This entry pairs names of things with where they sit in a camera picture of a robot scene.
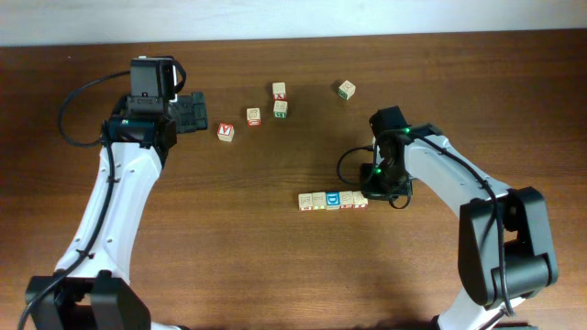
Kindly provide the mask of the yellow edged wooden block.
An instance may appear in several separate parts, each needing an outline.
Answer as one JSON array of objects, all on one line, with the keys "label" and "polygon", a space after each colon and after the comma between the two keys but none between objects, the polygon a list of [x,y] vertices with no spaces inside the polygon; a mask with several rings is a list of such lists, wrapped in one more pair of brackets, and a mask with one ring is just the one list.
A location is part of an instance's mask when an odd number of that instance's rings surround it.
[{"label": "yellow edged wooden block", "polygon": [[312,203],[314,210],[325,210],[327,208],[326,193],[325,192],[313,192]]}]

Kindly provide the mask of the blue D letter block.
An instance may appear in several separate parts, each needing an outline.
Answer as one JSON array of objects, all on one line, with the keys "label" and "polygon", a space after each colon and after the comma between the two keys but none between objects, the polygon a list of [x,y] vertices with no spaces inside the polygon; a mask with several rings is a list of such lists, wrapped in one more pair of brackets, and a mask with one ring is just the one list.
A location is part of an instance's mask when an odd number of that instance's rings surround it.
[{"label": "blue D letter block", "polygon": [[326,208],[327,210],[339,209],[341,206],[341,199],[339,192],[327,192],[326,193]]}]

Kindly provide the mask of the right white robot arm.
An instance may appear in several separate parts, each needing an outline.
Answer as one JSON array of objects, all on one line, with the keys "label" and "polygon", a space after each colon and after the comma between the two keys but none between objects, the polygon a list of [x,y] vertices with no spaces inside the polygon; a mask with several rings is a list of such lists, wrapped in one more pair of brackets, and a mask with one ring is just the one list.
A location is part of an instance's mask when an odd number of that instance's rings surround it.
[{"label": "right white robot arm", "polygon": [[436,329],[492,329],[559,276],[548,210],[533,187],[514,189],[458,153],[434,126],[373,130],[373,161],[361,167],[364,197],[411,201],[413,182],[459,219],[462,289],[436,316]]}]

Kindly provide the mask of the red edged 5 block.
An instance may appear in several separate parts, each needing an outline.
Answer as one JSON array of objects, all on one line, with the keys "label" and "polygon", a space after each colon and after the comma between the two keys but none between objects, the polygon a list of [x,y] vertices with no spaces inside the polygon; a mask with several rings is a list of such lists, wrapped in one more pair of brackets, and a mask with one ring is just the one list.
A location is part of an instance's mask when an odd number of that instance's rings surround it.
[{"label": "red edged 5 block", "polygon": [[340,197],[340,208],[347,209],[352,208],[354,205],[353,191],[345,191],[339,193]]}]

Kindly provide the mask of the red edged 6 block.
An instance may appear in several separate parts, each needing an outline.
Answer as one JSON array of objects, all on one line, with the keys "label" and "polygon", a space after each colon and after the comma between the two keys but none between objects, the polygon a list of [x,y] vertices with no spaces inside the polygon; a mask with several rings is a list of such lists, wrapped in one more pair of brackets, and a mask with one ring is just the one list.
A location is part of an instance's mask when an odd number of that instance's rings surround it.
[{"label": "red edged 6 block", "polygon": [[368,199],[362,194],[361,191],[353,192],[352,196],[354,208],[365,208],[369,203]]}]

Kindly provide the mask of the wooden K picture block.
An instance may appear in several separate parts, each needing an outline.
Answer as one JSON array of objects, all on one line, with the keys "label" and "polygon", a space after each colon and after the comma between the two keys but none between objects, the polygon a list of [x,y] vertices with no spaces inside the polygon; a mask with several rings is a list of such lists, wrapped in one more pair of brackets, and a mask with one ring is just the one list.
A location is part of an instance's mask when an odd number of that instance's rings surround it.
[{"label": "wooden K picture block", "polygon": [[314,208],[313,194],[300,193],[298,195],[298,206],[300,211],[311,211]]}]

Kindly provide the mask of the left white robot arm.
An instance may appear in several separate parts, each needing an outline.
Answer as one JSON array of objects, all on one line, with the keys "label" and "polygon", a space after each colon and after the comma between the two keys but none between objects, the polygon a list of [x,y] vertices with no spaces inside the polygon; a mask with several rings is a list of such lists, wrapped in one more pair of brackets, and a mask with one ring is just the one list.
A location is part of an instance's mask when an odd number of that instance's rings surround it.
[{"label": "left white robot arm", "polygon": [[120,98],[101,127],[97,177],[77,232],[50,276],[34,276],[18,326],[38,329],[161,329],[130,288],[130,260],[150,191],[183,133],[207,128],[201,92]]}]

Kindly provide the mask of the green edged M block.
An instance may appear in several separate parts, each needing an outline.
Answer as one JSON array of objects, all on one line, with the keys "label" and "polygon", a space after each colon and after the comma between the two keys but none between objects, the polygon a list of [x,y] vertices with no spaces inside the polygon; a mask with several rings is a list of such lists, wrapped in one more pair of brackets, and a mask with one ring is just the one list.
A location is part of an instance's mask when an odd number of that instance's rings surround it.
[{"label": "green edged M block", "polygon": [[286,118],[288,114],[288,102],[276,100],[273,106],[273,114],[277,118]]}]

